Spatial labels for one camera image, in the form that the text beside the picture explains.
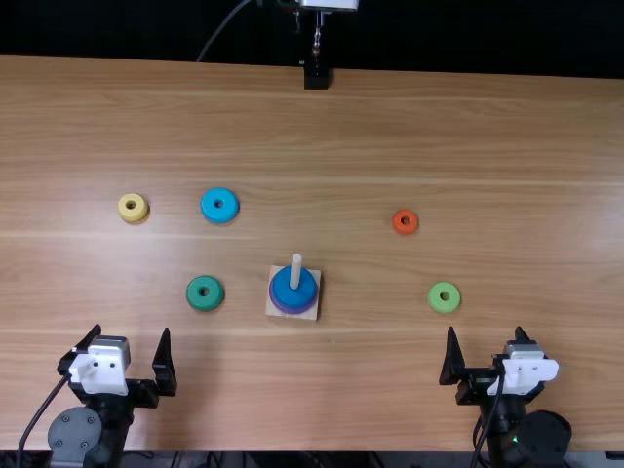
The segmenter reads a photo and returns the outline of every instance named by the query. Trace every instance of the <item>orange ring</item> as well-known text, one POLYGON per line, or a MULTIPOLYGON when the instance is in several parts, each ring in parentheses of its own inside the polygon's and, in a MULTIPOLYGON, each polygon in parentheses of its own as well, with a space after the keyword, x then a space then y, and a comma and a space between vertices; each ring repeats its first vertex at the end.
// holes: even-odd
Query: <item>orange ring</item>
POLYGON ((399 234, 413 234, 418 229, 418 216, 410 210, 398 210, 392 216, 392 225, 399 234))

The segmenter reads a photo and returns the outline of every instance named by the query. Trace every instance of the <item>dark green ring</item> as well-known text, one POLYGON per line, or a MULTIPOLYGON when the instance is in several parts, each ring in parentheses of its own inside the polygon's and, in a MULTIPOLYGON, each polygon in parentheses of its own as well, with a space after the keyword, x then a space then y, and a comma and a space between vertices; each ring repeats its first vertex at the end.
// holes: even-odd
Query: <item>dark green ring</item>
POLYGON ((186 288, 186 300, 196 310, 213 310, 223 301, 223 286, 212 276, 198 276, 186 288))

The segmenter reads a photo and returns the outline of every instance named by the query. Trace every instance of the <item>wood grain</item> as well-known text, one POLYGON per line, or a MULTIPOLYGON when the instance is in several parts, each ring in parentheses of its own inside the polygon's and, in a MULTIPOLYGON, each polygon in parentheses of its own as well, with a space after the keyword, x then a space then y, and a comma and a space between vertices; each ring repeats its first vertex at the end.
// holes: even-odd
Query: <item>wood grain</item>
MULTIPOLYGON (((470 365, 516 325, 562 365, 531 405, 572 449, 624 448, 624 83, 0 57, 0 449, 14 449, 94 324, 151 375, 173 334, 178 396, 128 449, 467 450, 477 417, 438 376, 449 325, 470 365), (211 186, 241 213, 199 214, 211 186), (116 213, 129 191, 147 222, 116 213), (418 212, 400 237, 391 216, 418 212), (271 264, 323 271, 321 319, 270 319, 271 264), (214 313, 187 283, 226 288, 214 313), (450 317, 426 292, 452 281, 450 317)), ((64 390, 32 433, 77 406, 64 390)))

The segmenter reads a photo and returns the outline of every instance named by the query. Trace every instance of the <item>purple ring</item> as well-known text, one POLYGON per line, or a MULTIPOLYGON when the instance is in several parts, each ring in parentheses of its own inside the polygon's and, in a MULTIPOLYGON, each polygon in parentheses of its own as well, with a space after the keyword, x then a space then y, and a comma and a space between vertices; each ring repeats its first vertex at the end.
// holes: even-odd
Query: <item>purple ring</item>
POLYGON ((310 305, 312 305, 316 301, 316 298, 319 295, 319 289, 317 288, 316 293, 314 294, 314 297, 312 297, 312 300, 310 300, 310 302, 304 305, 303 307, 297 307, 296 309, 284 307, 282 304, 280 304, 280 302, 277 300, 277 297, 275 297, 275 294, 273 293, 273 280, 275 280, 275 276, 273 277, 273 279, 271 280, 271 284, 269 285, 269 297, 271 298, 271 302, 273 302, 273 305, 277 309, 284 312, 285 314, 289 314, 289 315, 302 314, 303 312, 305 312, 306 310, 310 308, 310 305))

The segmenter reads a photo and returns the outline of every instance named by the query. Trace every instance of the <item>blue ring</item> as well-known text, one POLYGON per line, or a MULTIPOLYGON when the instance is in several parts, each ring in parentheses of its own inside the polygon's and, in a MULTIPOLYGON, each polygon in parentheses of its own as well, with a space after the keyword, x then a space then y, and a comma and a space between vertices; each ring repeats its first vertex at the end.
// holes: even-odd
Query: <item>blue ring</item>
POLYGON ((211 188, 202 197, 200 208, 204 218, 215 224, 229 222, 238 214, 238 200, 227 188, 211 188))
POLYGON ((292 313, 303 312, 309 308, 316 299, 316 280, 306 268, 301 268, 299 287, 291 289, 291 268, 282 268, 271 281, 271 298, 279 309, 292 313))

